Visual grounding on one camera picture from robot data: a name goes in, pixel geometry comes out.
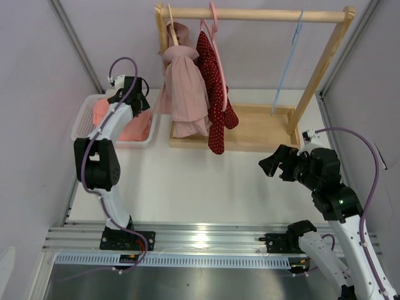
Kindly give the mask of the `light blue wire hanger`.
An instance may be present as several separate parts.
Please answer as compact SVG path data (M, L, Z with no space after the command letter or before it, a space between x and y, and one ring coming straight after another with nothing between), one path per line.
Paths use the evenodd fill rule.
M283 87L283 84L285 82L285 79L286 79L286 76L287 76L287 73L288 73L288 70L289 70L289 66L290 66L291 60L292 60L292 58L294 56L294 52L295 52L295 49L296 49L296 46L297 46L297 43L298 43L298 38L299 38L301 29L302 29L302 26L303 26L303 15L304 15L304 10L302 10L301 13L300 13L300 17L299 17L299 20L297 22L296 29L294 31L294 34L293 34L293 37L292 37L292 40L291 40L291 50L290 50L290 52L289 52L289 54L287 56L286 63L284 65L284 69L282 71L282 75L281 75L281 78L279 80L279 84L278 84L278 87L277 87L277 91L276 91L276 95L275 95L275 98L274 98L274 102L272 104L271 116L274 115L274 112L276 110L276 106L277 106L277 103L278 103L278 100L279 100L279 95L280 95L281 89Z

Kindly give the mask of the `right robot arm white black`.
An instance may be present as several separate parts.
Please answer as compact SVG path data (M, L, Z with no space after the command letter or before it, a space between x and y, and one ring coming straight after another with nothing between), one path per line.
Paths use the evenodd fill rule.
M341 182L341 164L335 151L318 146L299 150L282 144L258 164L266 176L272 177L280 169L283 181L297 181L310 190L314 206L329 224L345 260L325 245L308 220L287 227L286 247L307 254L335 287L338 299L399 299L361 223L361 203Z

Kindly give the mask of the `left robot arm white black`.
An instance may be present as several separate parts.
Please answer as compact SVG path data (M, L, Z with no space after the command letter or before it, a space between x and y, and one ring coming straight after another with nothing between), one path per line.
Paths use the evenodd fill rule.
M121 166L115 145L144 142L149 136L153 114L146 99L149 86L145 79L120 75L112 83L115 94L95 104L94 131L74 141L74 157L78 181L86 192L99 198L106 227L118 230L114 243L128 250L134 246L136 235L118 190Z

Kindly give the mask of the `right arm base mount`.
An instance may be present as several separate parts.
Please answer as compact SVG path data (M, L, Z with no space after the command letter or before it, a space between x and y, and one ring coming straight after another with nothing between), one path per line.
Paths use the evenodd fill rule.
M298 247L289 244L289 239L284 233L266 233L258 240L265 244L269 254L303 254Z

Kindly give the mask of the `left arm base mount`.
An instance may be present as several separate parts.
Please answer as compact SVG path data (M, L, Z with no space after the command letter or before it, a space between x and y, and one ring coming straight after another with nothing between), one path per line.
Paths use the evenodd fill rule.
M153 251L156 242L155 231L138 231L147 241L147 250ZM122 230L105 227L99 248L107 251L140 251L144 250L145 244L141 237Z

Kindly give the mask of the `salmon pink skirt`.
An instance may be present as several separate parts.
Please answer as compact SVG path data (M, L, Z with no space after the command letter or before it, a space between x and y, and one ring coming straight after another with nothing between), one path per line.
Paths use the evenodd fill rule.
M106 98L98 99L93 108L92 123L98 127L105 118L109 109L109 103ZM122 133L119 141L144 141L149 136L149 131L153 121L153 115L150 109L141 112L137 117L130 120Z

